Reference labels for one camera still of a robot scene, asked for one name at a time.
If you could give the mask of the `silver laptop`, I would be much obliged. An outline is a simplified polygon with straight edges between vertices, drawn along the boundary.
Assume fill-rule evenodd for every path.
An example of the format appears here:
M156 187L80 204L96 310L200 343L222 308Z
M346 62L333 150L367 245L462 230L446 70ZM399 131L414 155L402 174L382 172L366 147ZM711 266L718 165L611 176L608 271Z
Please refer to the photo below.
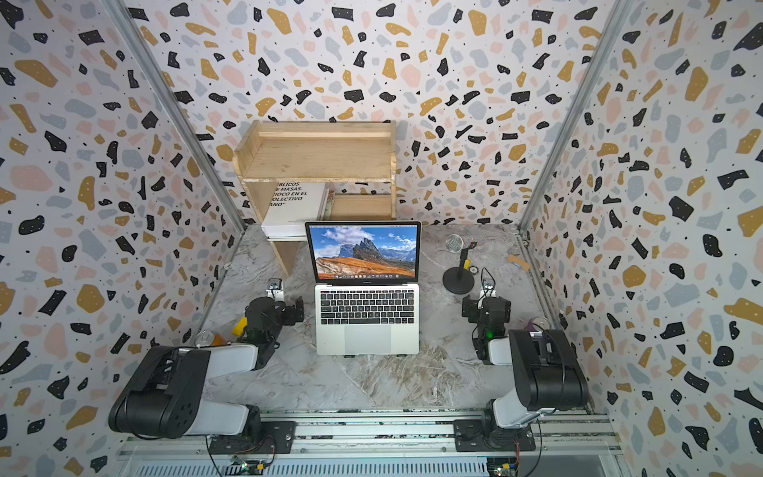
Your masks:
M305 224L320 356L419 352L417 221Z

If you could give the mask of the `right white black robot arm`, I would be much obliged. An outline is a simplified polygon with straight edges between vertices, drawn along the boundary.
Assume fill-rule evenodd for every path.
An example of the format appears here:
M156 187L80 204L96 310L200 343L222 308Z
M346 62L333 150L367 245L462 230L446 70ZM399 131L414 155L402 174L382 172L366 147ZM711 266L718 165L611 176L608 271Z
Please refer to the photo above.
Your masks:
M507 366L514 389L491 399L480 421L455 421L461 451L534 449L531 424L557 411L582 409L589 400L584 373L564 332L535 325L507 329L509 300L496 296L462 300L462 316L475 325L476 357L489 366Z

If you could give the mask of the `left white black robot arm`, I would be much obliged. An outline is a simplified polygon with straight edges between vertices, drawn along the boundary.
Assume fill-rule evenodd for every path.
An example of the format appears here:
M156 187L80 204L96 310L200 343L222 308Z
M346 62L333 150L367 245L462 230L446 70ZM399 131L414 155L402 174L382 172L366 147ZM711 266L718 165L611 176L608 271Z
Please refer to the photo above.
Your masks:
M113 404L109 428L149 440L186 435L264 440L256 405L209 401L204 388L212 379L264 368L279 347L282 328L304 321L304 301L298 297L288 305L262 296L246 306L244 318L242 336L232 344L151 348Z

